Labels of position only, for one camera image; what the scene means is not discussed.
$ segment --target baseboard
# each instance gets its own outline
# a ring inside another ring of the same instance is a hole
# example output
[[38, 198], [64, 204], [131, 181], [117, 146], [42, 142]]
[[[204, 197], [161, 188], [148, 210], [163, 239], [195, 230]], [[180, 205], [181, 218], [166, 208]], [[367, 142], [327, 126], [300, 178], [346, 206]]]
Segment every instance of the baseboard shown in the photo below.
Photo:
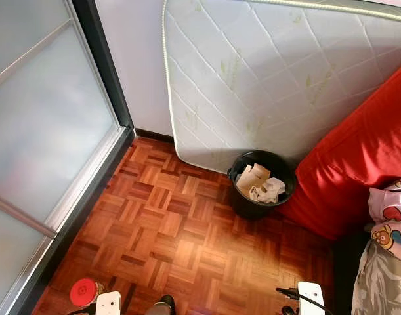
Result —
[[134, 138], [133, 130], [126, 128], [100, 168], [100, 171], [77, 204], [75, 210], [59, 231], [37, 269], [28, 280], [9, 312], [9, 315], [32, 313], [44, 289], [68, 251], [70, 244], [73, 242]]
[[163, 135], [161, 133], [155, 133], [153, 131], [148, 131], [144, 129], [136, 128], [136, 135], [146, 138], [151, 138], [163, 142], [174, 143], [174, 138], [172, 136]]

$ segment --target cartoon character pillow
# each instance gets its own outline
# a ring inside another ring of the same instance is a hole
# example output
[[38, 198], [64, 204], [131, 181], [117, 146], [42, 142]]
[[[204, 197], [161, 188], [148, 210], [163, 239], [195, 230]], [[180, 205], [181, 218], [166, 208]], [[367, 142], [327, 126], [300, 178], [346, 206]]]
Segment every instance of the cartoon character pillow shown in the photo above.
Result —
[[369, 213], [377, 225], [372, 238], [401, 259], [401, 179], [386, 190], [369, 189]]

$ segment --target white wall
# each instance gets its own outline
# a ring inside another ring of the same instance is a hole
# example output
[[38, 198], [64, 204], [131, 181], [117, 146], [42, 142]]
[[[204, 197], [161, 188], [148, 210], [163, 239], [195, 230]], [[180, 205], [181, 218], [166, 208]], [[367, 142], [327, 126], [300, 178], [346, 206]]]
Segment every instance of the white wall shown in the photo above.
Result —
[[172, 135], [163, 64], [163, 0], [96, 0], [136, 128]]
[[401, 7], [401, 0], [366, 0], [366, 1], [384, 3], [386, 5], [395, 5], [396, 7]]

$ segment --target frosted glass panel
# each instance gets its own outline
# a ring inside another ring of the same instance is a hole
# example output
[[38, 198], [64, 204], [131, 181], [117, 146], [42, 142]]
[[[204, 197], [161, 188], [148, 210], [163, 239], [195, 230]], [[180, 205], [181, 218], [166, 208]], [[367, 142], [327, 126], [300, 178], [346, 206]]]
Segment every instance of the frosted glass panel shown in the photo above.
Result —
[[111, 126], [70, 27], [0, 85], [0, 196], [44, 221]]
[[67, 19], [62, 0], [0, 0], [0, 72]]
[[0, 304], [43, 235], [0, 212]]

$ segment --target cartoon bear print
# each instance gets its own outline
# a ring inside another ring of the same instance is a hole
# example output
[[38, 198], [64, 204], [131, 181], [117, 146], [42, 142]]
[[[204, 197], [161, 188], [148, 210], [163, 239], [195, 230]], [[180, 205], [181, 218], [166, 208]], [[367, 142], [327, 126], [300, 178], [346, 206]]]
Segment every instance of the cartoon bear print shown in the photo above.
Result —
[[375, 231], [372, 234], [372, 238], [381, 245], [384, 249], [390, 249], [394, 243], [394, 240], [391, 238], [391, 228], [389, 225], [384, 225], [378, 231]]

